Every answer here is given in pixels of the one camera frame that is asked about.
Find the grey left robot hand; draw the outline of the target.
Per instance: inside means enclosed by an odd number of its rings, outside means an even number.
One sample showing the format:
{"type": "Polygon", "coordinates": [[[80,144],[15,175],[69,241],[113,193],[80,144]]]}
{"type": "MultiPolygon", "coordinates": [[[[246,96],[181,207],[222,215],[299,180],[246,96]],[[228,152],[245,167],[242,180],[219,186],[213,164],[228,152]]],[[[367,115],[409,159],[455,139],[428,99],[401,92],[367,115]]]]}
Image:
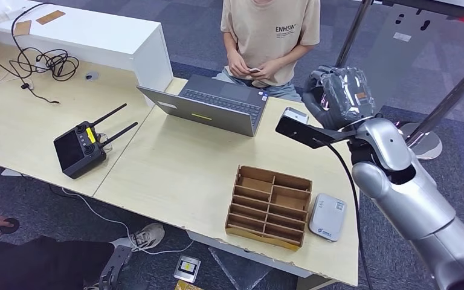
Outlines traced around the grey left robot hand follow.
{"type": "Polygon", "coordinates": [[[132,255],[132,248],[128,246],[118,246],[112,253],[106,266],[103,268],[98,281],[100,290],[118,289],[118,278],[122,267],[127,264],[132,255]]]}

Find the person's right hand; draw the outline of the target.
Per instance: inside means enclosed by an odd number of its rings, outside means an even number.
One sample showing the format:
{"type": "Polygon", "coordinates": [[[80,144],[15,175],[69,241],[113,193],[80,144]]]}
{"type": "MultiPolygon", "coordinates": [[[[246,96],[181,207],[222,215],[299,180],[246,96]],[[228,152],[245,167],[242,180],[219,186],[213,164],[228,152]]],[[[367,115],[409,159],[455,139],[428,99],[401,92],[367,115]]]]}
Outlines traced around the person's right hand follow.
{"type": "Polygon", "coordinates": [[[242,56],[232,49],[227,51],[228,67],[230,73],[235,77],[247,77],[251,74],[250,69],[246,66],[242,56]]]}

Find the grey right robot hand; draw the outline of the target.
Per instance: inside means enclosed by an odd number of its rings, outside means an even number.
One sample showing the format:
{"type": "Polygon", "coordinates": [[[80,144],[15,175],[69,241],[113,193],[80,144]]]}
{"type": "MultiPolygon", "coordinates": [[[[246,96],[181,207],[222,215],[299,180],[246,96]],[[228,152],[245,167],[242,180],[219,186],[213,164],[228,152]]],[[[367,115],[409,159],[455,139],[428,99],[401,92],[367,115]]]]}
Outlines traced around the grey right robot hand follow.
{"type": "Polygon", "coordinates": [[[302,102],[326,129],[338,130],[375,114],[364,72],[347,66],[319,66],[306,79],[302,102]]]}

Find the person's left hand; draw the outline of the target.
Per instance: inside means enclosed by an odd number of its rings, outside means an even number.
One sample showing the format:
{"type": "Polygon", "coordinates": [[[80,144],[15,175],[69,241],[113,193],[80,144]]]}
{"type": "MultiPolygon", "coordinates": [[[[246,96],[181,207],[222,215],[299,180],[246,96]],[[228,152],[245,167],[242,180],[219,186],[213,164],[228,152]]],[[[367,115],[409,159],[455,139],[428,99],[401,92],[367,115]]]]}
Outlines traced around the person's left hand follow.
{"type": "Polygon", "coordinates": [[[283,66],[281,59],[269,60],[261,64],[257,70],[251,71],[250,76],[255,80],[268,80],[283,66]]]}

